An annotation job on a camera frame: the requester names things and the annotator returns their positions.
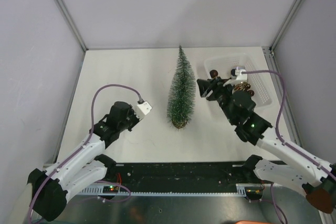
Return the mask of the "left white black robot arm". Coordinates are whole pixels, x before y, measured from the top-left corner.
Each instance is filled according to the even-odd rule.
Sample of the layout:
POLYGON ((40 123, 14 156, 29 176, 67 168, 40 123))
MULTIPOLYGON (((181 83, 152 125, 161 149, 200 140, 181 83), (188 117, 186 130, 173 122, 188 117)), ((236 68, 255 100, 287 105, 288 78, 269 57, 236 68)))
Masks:
POLYGON ((53 221, 83 189, 98 180, 112 181, 116 163, 104 155, 104 151, 123 131, 131 131, 151 109, 146 101, 136 107, 115 102, 110 112, 90 129, 86 139, 65 159, 44 171, 33 170, 27 181, 32 185, 29 211, 38 213, 46 221, 53 221))

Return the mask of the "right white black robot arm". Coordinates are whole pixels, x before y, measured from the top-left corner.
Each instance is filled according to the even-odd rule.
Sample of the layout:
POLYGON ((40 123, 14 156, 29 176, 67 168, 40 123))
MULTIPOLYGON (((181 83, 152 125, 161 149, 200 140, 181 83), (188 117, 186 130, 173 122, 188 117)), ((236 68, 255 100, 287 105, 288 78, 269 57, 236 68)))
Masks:
POLYGON ((197 85, 202 98, 218 103, 240 140, 272 153, 287 164, 272 168, 267 160, 256 157, 253 163, 250 157, 248 166, 242 169, 245 181, 268 180, 305 196, 321 212, 331 214, 335 210, 334 164, 284 140, 271 123, 254 111, 256 104, 251 95, 243 90, 234 91, 230 81, 198 79, 197 85))

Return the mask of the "small green bottlebrush christmas tree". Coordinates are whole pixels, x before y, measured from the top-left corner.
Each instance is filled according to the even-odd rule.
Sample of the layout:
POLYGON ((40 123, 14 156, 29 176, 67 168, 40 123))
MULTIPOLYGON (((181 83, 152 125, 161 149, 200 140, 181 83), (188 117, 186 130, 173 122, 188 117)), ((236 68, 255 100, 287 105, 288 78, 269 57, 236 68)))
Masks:
POLYGON ((195 96, 195 74, 182 46, 179 46, 166 109, 167 119, 176 129, 181 130, 190 123, 195 108, 195 96))

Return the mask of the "white perforated plastic basket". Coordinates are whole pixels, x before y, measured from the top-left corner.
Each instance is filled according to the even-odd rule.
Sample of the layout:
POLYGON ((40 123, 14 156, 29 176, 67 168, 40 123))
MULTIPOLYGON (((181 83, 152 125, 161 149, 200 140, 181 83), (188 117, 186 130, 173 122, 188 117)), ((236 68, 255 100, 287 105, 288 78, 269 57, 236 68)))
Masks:
MULTIPOLYGON (((256 71, 256 64, 252 57, 246 53, 231 53, 210 57, 204 61, 205 71, 210 78, 210 71, 216 70, 222 79, 231 77, 231 70, 240 67, 246 71, 256 71)), ((256 108, 268 108, 272 105, 270 89, 266 86, 265 78, 260 74, 251 74, 247 82, 254 91, 252 100, 256 103, 256 108)))

